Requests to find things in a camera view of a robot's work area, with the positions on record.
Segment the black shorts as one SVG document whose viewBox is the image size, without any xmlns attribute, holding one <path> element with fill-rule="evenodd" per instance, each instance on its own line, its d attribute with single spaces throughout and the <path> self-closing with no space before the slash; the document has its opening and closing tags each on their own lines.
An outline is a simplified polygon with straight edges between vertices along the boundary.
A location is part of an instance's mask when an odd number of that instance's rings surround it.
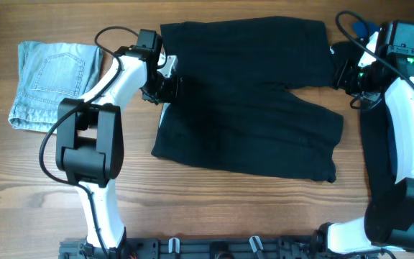
<svg viewBox="0 0 414 259">
<path fill-rule="evenodd" d="M 163 24 L 180 93 L 152 154 L 185 165 L 312 181 L 336 180 L 343 117 L 294 90 L 331 84 L 321 21 L 265 17 Z"/>
</svg>

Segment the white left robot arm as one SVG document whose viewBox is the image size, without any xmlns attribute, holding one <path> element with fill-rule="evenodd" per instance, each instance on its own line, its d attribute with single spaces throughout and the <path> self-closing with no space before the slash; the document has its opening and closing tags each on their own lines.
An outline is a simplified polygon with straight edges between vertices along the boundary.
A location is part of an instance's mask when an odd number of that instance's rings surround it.
<svg viewBox="0 0 414 259">
<path fill-rule="evenodd" d="M 102 79 L 58 107 L 56 164 L 80 196 L 86 216 L 84 253 L 103 258 L 124 250 L 126 228 L 116 197 L 124 162 L 121 114 L 138 92 L 154 104 L 175 97 L 178 59 L 155 47 L 123 47 Z"/>
</svg>

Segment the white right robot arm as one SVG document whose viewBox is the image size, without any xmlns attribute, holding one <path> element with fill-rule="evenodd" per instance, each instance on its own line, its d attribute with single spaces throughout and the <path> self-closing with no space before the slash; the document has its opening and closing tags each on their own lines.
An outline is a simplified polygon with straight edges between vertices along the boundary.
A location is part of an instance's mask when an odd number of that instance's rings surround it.
<svg viewBox="0 0 414 259">
<path fill-rule="evenodd" d="M 414 57 L 390 54 L 351 77 L 341 75 L 346 92 L 378 92 L 384 111 L 366 113 L 379 121 L 362 123 L 367 170 L 385 177 L 361 218 L 326 223 L 314 232 L 313 254 L 350 258 L 391 250 L 414 252 Z"/>
</svg>

